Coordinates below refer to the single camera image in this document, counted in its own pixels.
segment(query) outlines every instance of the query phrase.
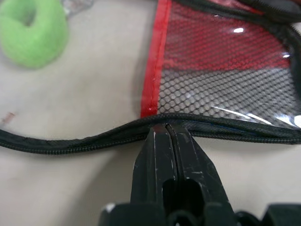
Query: green sponge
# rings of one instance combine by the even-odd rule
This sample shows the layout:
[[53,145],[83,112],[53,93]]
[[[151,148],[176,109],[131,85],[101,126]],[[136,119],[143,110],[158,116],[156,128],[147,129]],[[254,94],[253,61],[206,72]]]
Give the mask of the green sponge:
[[40,68],[58,57],[69,37],[59,0],[5,0],[0,5],[0,44],[19,65]]

